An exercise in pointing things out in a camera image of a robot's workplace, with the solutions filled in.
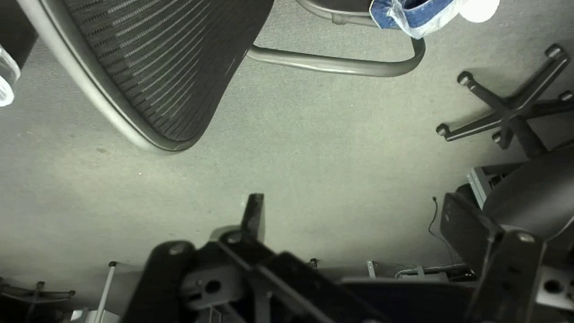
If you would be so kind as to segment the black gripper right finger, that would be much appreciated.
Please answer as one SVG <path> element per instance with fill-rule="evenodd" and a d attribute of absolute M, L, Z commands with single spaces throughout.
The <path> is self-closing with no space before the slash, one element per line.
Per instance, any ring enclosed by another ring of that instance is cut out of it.
<path fill-rule="evenodd" d="M 447 194 L 442 235 L 477 278 L 469 323 L 573 323 L 573 266 L 567 250 L 497 223 L 461 194 Z"/>

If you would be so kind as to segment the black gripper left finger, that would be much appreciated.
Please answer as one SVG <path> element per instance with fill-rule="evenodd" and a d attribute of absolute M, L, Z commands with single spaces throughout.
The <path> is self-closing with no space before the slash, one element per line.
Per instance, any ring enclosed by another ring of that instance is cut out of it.
<path fill-rule="evenodd" d="M 327 282 L 264 242 L 266 196 L 248 198 L 241 223 L 203 248 L 156 246 L 121 323 L 334 323 Z"/>

